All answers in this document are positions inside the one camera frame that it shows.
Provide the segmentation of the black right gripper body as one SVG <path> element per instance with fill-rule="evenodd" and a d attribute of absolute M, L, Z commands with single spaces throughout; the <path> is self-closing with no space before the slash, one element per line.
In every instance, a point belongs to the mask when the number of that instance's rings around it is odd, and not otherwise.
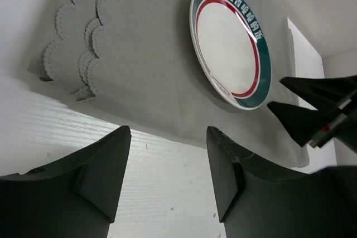
<path fill-rule="evenodd" d="M 322 148 L 336 138 L 356 153 L 356 89 L 342 99 L 337 115 L 308 141 L 311 147 Z"/>

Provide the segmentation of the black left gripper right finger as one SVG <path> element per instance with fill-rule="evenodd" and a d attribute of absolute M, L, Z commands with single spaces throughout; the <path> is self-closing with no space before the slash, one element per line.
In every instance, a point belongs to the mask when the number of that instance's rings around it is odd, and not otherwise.
<path fill-rule="evenodd" d="M 311 174 L 279 166 L 208 127 L 219 221 L 227 237 L 355 237 L 356 167 Z"/>

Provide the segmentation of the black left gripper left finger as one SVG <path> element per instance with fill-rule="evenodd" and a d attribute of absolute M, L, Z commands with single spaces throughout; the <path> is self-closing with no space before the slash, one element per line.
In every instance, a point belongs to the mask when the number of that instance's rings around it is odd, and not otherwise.
<path fill-rule="evenodd" d="M 1 177 L 2 237 L 107 237 L 131 146 L 122 126 L 25 174 Z"/>

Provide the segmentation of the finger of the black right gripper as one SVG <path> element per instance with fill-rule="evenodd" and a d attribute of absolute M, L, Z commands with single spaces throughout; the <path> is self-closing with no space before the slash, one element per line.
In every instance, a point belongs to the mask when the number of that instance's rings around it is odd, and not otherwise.
<path fill-rule="evenodd" d="M 334 110 L 356 99 L 356 76 L 311 79 L 284 77 L 280 83 L 318 110 Z"/>
<path fill-rule="evenodd" d="M 271 101 L 267 107 L 278 118 L 290 137 L 301 147 L 332 121 L 330 115 L 292 104 Z"/>

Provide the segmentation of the grey cloth placemat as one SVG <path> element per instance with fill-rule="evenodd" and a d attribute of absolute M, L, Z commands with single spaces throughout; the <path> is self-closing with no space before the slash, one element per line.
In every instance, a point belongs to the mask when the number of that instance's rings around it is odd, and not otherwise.
<path fill-rule="evenodd" d="M 28 71 L 116 123 L 204 147 L 217 127 L 235 142 L 286 167 L 309 164 L 267 104 L 297 104 L 279 82 L 295 74 L 287 14 L 275 0 L 245 0 L 269 49 L 264 103 L 236 108 L 207 79 L 190 32 L 191 0 L 48 0 Z"/>

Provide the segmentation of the white plate green red rim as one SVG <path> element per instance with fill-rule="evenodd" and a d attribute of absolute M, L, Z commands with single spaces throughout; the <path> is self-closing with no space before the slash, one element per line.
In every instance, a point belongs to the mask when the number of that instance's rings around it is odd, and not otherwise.
<path fill-rule="evenodd" d="M 258 109 L 271 86 L 269 49 L 245 0 L 191 0 L 190 32 L 213 88 L 232 106 Z"/>

